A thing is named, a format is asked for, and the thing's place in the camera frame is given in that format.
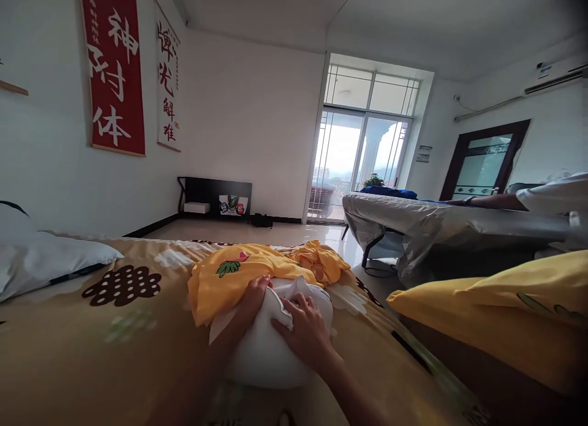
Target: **yellow pillow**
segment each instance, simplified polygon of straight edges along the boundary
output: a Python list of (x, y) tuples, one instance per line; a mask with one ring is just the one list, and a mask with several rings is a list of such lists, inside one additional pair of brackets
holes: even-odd
[(392, 293), (400, 314), (478, 348), (562, 394), (577, 389), (583, 330), (519, 308), (475, 305), (454, 296), (483, 278), (430, 282)]
[(457, 290), (455, 295), (473, 304), (522, 308), (585, 326), (588, 250), (522, 264)]

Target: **yellow garment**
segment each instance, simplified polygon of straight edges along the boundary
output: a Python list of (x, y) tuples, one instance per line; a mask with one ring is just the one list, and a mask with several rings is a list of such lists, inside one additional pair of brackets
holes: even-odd
[(519, 308), (475, 305), (454, 292), (484, 278), (429, 282), (395, 291), (387, 303), (400, 314), (496, 357), (562, 394), (579, 383), (583, 330)]
[(304, 247), (286, 253), (286, 256), (311, 270), (317, 281), (324, 285), (337, 282), (341, 270), (351, 268), (338, 253), (321, 248), (317, 240), (307, 242)]
[[(308, 268), (267, 245), (258, 244), (225, 247), (197, 263), (188, 281), (196, 325), (208, 325), (218, 313), (233, 308), (249, 281), (258, 276), (269, 274), (272, 277), (296, 279), (302, 275), (308, 283), (322, 286), (337, 282), (341, 270), (350, 268), (339, 255), (332, 252), (333, 256), (326, 253), (329, 250), (320, 248), (318, 241), (307, 243), (307, 247), (301, 250), (305, 250), (304, 255), (300, 255)], [(312, 271), (320, 272), (321, 281), (317, 281)]]
[(530, 261), (480, 280), (455, 295), (472, 304), (516, 307), (587, 326), (588, 250)]

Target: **hand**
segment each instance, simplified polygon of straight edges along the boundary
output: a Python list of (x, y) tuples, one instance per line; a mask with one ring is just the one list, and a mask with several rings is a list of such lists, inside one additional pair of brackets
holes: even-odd
[(263, 298), (265, 297), (265, 288), (269, 285), (272, 287), (270, 275), (263, 275), (252, 279), (245, 289), (245, 293), (239, 302), (237, 313), (233, 317), (233, 321), (243, 323), (247, 329), (251, 326), (259, 309), (262, 307)]
[(342, 361), (331, 344), (323, 316), (311, 297), (301, 293), (293, 300), (299, 308), (287, 299), (281, 298), (284, 308), (292, 314), (294, 329), (290, 331), (276, 319), (271, 324), (284, 338), (288, 347), (308, 367), (319, 375), (335, 363)]

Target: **glossy floor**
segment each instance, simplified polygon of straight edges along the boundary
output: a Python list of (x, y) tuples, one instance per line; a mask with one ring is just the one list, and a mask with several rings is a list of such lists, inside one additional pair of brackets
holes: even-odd
[(247, 223), (239, 222), (183, 219), (174, 221), (145, 237), (182, 241), (204, 239), (214, 242), (266, 245), (296, 245), (318, 239), (322, 244), (329, 245), (338, 252), (353, 267), (352, 271), (366, 284), (376, 299), (386, 306), (384, 303), (386, 297), (392, 291), (402, 289), (402, 285), (396, 275), (391, 272), (389, 266), (378, 261), (370, 261), (368, 266), (390, 271), (385, 274), (386, 277), (377, 278), (365, 273), (361, 267), (363, 250), (350, 231), (345, 235), (345, 239), (341, 240), (344, 230), (345, 226), (341, 225), (275, 223), (274, 227), (270, 229), (253, 227)]

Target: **ceiling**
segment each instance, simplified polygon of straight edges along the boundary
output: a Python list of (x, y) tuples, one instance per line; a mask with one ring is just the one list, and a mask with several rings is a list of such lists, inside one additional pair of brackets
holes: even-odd
[(522, 59), (577, 34), (571, 0), (349, 0), (330, 27), (453, 52), (461, 80)]
[[(572, 0), (175, 0), (189, 26), (467, 81), (584, 29)], [(354, 36), (366, 42), (353, 43)]]
[(174, 0), (188, 26), (325, 51), (326, 27), (346, 0)]

